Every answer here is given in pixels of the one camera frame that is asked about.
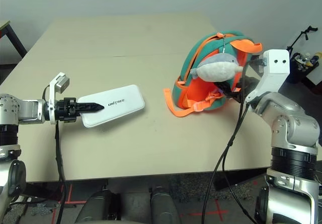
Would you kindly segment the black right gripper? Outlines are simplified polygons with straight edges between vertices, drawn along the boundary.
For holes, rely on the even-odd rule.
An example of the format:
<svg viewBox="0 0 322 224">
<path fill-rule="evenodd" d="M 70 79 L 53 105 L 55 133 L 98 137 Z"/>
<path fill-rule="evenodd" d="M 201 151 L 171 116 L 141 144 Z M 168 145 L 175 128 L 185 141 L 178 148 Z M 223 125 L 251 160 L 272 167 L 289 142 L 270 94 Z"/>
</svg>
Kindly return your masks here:
<svg viewBox="0 0 322 224">
<path fill-rule="evenodd" d="M 214 85 L 219 89 L 224 90 L 224 95 L 228 99 L 234 99 L 237 102 L 242 102 L 246 97 L 252 92 L 257 86 L 259 80 L 254 77 L 245 76 L 240 78 L 236 84 L 235 91 L 231 90 L 230 83 L 224 82 L 214 82 Z"/>
</svg>

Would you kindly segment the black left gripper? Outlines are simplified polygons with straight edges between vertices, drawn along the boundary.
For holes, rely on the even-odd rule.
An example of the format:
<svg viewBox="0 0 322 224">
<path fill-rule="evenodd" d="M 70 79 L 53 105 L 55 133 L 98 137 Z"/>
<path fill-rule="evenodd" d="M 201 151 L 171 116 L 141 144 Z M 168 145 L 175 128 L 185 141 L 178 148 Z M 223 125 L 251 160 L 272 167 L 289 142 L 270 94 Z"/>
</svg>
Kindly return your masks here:
<svg viewBox="0 0 322 224">
<path fill-rule="evenodd" d="M 77 103 L 76 98 L 64 98 L 55 104 L 55 120 L 76 122 L 76 113 L 94 113 L 104 109 L 98 103 Z"/>
</svg>

